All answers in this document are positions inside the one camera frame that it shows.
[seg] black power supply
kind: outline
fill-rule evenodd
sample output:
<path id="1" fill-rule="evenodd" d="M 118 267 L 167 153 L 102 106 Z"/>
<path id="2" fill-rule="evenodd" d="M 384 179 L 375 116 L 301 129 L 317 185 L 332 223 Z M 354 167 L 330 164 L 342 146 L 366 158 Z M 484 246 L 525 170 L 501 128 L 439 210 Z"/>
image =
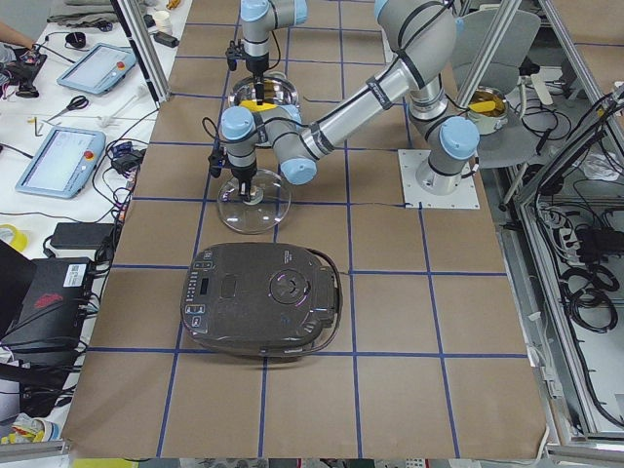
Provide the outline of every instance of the black power supply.
<path id="1" fill-rule="evenodd" d="M 179 41 L 177 40 L 177 38 L 175 38 L 174 36 L 167 34 L 166 32 L 161 32 L 158 31 L 156 34 L 154 34 L 154 40 L 159 43 L 162 44 L 164 46 L 167 47 L 177 47 L 177 45 L 179 44 Z"/>
<path id="2" fill-rule="evenodd" d="M 580 260 L 584 263 L 599 262 L 608 255 L 624 254 L 624 232 L 614 229 L 579 229 L 576 231 L 581 247 Z"/>
<path id="3" fill-rule="evenodd" d="M 106 222 L 60 222 L 50 245 L 59 250 L 96 250 L 113 232 L 113 224 Z"/>

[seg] white table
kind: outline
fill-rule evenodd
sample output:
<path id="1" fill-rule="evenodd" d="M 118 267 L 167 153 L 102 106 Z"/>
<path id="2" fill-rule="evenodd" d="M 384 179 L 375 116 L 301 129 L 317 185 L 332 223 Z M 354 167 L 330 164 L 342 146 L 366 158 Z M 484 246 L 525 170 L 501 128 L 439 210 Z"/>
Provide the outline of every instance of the white table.
<path id="1" fill-rule="evenodd" d="M 160 0 L 156 8 L 148 9 L 148 13 L 155 10 L 163 10 L 166 0 Z M 186 17 L 191 7 L 192 0 L 182 0 L 180 6 L 171 11 L 174 36 L 179 38 L 182 35 Z M 42 43 L 45 37 L 57 31 L 76 31 L 80 29 L 68 29 L 57 24 L 49 24 L 41 34 L 38 42 Z M 87 35 L 87 47 L 92 47 L 96 43 L 106 43 L 115 46 L 128 47 L 126 38 L 119 23 L 114 24 L 110 32 L 101 32 L 95 28 L 82 29 Z M 79 59 L 83 52 L 72 51 L 64 47 L 64 34 L 54 34 L 46 44 L 48 47 L 71 58 Z M 161 61 L 165 75 L 169 77 L 177 49 L 168 48 L 161 44 L 154 43 L 156 52 Z M 67 69 L 69 63 L 62 58 L 48 53 L 48 60 L 41 69 L 35 80 L 35 86 L 40 92 L 40 97 L 35 99 L 24 99 L 20 97 L 9 97 L 0 99 L 0 143 L 12 145 L 29 154 L 34 154 L 42 144 L 45 136 L 52 129 L 52 126 L 43 124 L 42 136 L 35 136 L 34 125 L 29 122 L 33 117 L 37 117 L 39 123 L 43 119 L 49 118 L 62 110 L 69 101 L 80 95 L 80 92 L 67 89 L 57 84 L 57 78 Z M 115 119 L 113 125 L 101 128 L 98 124 L 98 116 L 110 115 L 130 99 L 139 85 L 144 83 L 143 76 L 138 65 L 131 70 L 126 78 L 108 94 L 103 96 L 88 95 L 90 105 L 85 109 L 68 112 L 54 121 L 57 125 L 76 129 L 99 130 L 105 133 L 106 142 L 110 142 L 120 137 L 129 127 L 138 122 L 149 112 L 157 109 L 150 95 L 135 101 L 129 106 L 119 118 Z M 136 138 L 149 142 L 157 112 L 154 112 L 140 123 L 138 123 L 125 137 Z M 137 149 L 145 147 L 135 143 Z M 91 180 L 85 185 L 83 190 L 70 200 L 43 197 L 31 194 L 20 193 L 15 190 L 15 185 L 20 176 L 28 166 L 30 160 L 23 155 L 5 148 L 0 153 L 0 213 L 26 213 L 41 212 L 46 215 L 69 216 L 82 221 L 94 221 L 99 219 L 111 208 L 111 203 L 105 200 L 94 190 Z M 110 167 L 108 161 L 101 165 L 97 177 L 97 188 L 105 195 L 110 196 L 111 192 L 102 181 L 104 171 Z M 106 181 L 113 188 L 126 184 L 126 180 L 115 171 L 106 173 Z M 51 235 L 58 222 L 69 221 L 62 218 L 45 217 L 38 214 L 32 215 L 5 215 L 0 214 L 0 224 L 13 224 L 19 230 L 25 232 L 28 237 L 28 245 L 23 254 L 28 258 L 44 257 L 43 242 Z M 109 214 L 102 222 L 111 222 L 112 216 Z M 94 284 L 94 291 L 100 292 L 102 280 L 97 280 Z M 83 339 L 89 340 L 95 320 L 87 320 L 82 330 Z M 66 387 L 76 383 L 77 374 L 69 376 Z M 61 409 L 54 409 L 47 419 L 60 425 L 66 419 L 69 406 Z"/>

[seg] yellow tape roll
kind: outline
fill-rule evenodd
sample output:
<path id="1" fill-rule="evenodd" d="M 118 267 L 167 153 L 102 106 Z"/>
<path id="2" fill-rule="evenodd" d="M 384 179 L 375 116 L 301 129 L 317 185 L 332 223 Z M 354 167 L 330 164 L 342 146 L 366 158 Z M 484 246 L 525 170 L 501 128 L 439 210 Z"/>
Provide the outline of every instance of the yellow tape roll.
<path id="1" fill-rule="evenodd" d="M 28 245 L 26 235 L 12 224 L 0 224 L 0 241 L 4 241 L 18 252 Z"/>

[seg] adapter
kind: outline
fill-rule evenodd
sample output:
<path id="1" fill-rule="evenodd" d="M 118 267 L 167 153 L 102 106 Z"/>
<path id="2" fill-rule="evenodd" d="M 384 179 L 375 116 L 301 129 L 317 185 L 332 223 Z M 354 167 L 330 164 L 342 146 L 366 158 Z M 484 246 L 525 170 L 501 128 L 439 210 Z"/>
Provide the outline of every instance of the adapter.
<path id="1" fill-rule="evenodd" d="M 106 222 L 60 222 L 50 245 L 59 250 L 96 250 L 112 234 L 113 227 Z"/>
<path id="2" fill-rule="evenodd" d="M 177 47 L 177 45 L 179 44 L 177 38 L 170 34 L 167 34 L 166 32 L 161 31 L 158 31 L 156 34 L 154 34 L 154 40 L 159 44 L 163 44 L 164 46 L 171 48 Z"/>

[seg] yellow object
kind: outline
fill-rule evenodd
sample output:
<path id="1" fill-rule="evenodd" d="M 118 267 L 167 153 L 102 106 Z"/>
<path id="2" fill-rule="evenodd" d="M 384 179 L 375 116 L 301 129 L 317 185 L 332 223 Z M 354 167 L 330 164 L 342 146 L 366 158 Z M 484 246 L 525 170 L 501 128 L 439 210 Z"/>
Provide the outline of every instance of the yellow object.
<path id="1" fill-rule="evenodd" d="M 12 224 L 0 224 L 0 241 L 4 241 L 18 252 L 28 245 L 26 235 Z"/>
<path id="2" fill-rule="evenodd" d="M 78 458 L 71 468 L 137 468 L 138 463 L 121 458 Z"/>
<path id="3" fill-rule="evenodd" d="M 263 110 L 270 110 L 277 107 L 276 104 L 272 104 L 270 102 L 265 102 L 264 104 L 258 104 L 255 100 L 241 100 L 241 103 L 238 104 L 241 107 L 248 108 L 251 112 L 262 112 Z"/>
<path id="4" fill-rule="evenodd" d="M 470 110 L 483 114 L 484 112 L 490 112 L 494 110 L 496 108 L 496 102 L 494 102 L 493 100 L 484 100 L 481 102 L 473 102 L 469 104 L 468 107 L 470 107 Z"/>
<path id="5" fill-rule="evenodd" d="M 481 106 L 487 105 L 490 107 L 489 110 L 475 110 L 473 106 Z M 468 107 L 473 112 L 477 112 L 478 114 L 485 115 L 486 117 L 500 117 L 505 113 L 506 104 L 502 97 L 492 93 L 490 91 L 485 90 L 477 90 L 472 95 L 470 102 L 468 103 Z"/>

